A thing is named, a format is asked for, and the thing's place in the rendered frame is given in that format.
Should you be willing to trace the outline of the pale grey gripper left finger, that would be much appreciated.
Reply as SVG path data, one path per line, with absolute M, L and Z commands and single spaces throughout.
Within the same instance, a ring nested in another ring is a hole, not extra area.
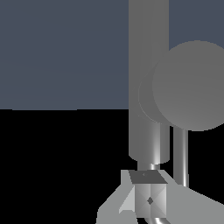
M 148 171 L 121 170 L 121 184 L 100 206 L 95 224 L 138 224 L 151 215 Z

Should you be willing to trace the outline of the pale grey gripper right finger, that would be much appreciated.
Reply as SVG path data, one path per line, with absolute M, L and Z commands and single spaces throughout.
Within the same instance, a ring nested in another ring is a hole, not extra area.
M 171 224 L 224 224 L 224 205 L 177 184 L 166 171 L 152 170 L 154 208 Z

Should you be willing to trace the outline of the round grey faucet knob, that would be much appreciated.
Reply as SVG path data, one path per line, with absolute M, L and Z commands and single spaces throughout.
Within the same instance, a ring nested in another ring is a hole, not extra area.
M 151 119 L 183 130 L 224 123 L 224 48 L 207 41 L 173 47 L 143 78 L 139 102 Z

